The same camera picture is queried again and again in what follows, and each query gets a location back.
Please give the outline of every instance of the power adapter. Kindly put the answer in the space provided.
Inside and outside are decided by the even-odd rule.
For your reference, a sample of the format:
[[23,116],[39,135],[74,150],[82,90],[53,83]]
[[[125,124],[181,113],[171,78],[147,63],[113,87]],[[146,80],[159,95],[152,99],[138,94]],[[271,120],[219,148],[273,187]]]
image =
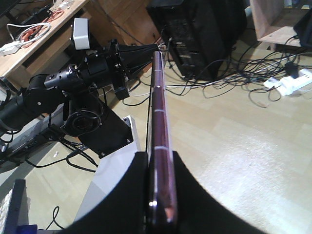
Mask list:
[[0,56],[14,54],[20,49],[20,47],[20,41],[14,41],[5,44],[3,47],[0,48]]

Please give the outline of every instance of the wooden shelf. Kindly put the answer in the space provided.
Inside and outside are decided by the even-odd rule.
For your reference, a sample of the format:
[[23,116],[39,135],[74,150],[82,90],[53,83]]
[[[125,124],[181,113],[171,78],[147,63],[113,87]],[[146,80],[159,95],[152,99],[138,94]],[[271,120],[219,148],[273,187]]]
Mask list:
[[[307,13],[308,9],[285,8],[283,0],[251,0],[253,21],[258,41],[285,44],[296,35],[293,26]],[[298,39],[287,45],[298,46]]]

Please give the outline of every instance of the wooden desk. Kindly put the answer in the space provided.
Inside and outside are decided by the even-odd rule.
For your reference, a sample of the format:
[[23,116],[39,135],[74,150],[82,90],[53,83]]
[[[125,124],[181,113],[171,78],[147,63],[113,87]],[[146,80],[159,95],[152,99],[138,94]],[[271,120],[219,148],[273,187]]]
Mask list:
[[82,8],[84,13],[79,17],[90,19],[90,32],[103,46],[112,39],[117,39],[120,44],[140,45],[116,23],[142,43],[154,43],[159,38],[159,33],[145,9],[148,2],[149,0],[75,0],[62,17],[51,22],[52,28],[43,38],[13,55],[0,57],[0,76],[8,78],[16,86],[26,87],[31,76],[42,72],[69,46],[72,29],[66,24]]
[[[48,39],[55,35],[89,0],[75,0],[69,9],[65,9],[64,14],[51,22],[50,31],[41,39],[33,43],[28,48],[22,48],[15,54],[0,57],[0,76],[9,78],[17,86],[27,86],[29,78],[42,71],[48,60],[60,54],[69,44],[71,27],[62,31],[58,38],[52,42],[35,62],[25,67],[23,63],[33,55],[40,47],[42,47]],[[90,14],[84,13],[83,18],[90,18]]]

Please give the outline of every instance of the white cable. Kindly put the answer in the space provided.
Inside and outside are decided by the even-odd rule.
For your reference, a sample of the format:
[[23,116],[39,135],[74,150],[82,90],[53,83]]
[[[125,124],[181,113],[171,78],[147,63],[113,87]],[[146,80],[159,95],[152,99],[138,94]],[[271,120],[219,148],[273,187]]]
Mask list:
[[[36,36],[35,38],[33,38],[33,39],[31,39],[31,40],[28,40],[28,41],[22,41],[22,40],[20,40],[20,39],[21,39],[20,37],[21,37],[21,35],[22,35],[24,32],[28,31],[28,30],[31,29],[31,28],[38,27],[38,26],[41,26],[41,25],[42,25],[42,26],[47,26],[47,28],[46,28],[46,30],[45,30],[44,32],[41,32],[40,35],[38,35],[38,36]],[[9,48],[13,48],[13,47],[21,47],[21,46],[23,46],[23,45],[25,45],[25,44],[32,43],[32,42],[34,42],[34,41],[36,41],[36,40],[42,38],[42,37],[51,29],[51,24],[49,24],[49,23],[36,23],[36,24],[30,24],[30,25],[16,25],[16,24],[8,23],[8,24],[6,25],[6,27],[7,27],[7,29],[8,29],[8,32],[9,32],[11,38],[13,39],[13,41],[15,41],[15,40],[14,40],[14,37],[12,36],[10,30],[9,30],[9,26],[12,26],[12,27],[20,27],[20,28],[26,28],[26,27],[27,27],[27,29],[24,30],[24,31],[20,34],[20,36],[19,36],[19,38],[18,38],[18,40],[20,41],[19,44],[16,44],[16,45],[13,45],[13,46],[10,46],[10,47],[6,47],[5,50],[8,50]]]
[[134,97],[141,97],[141,96],[145,96],[145,95],[149,95],[149,94],[150,94],[150,92],[145,93],[145,94],[137,94],[137,95],[134,95],[134,94],[130,93],[130,95],[134,96]]
[[28,30],[28,29],[30,29],[30,28],[37,27],[37,26],[40,26],[40,25],[42,25],[42,26],[47,26],[47,27],[48,27],[48,30],[47,30],[47,31],[49,31],[50,28],[51,28],[51,24],[49,24],[49,23],[35,23],[35,24],[29,24],[29,25],[17,25],[17,24],[8,23],[8,24],[6,25],[6,29],[8,30],[11,39],[12,39],[13,41],[15,41],[15,39],[14,39],[14,37],[13,37],[13,35],[12,35],[10,29],[9,29],[9,26],[11,26],[11,27],[16,27],[16,28],[27,28],[27,30]]

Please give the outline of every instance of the wooden cabinet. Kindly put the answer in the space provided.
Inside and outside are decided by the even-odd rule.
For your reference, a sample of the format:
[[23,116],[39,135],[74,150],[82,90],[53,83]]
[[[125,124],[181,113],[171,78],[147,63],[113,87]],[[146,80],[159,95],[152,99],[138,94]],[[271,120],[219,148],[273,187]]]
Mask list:
[[113,38],[127,45],[154,43],[160,36],[147,13],[148,3],[149,0],[90,1],[86,8],[92,15],[92,33],[103,45]]
[[[296,35],[293,26],[307,13],[307,9],[284,7],[284,0],[250,0],[258,41],[285,44]],[[288,45],[300,46],[298,39]]]

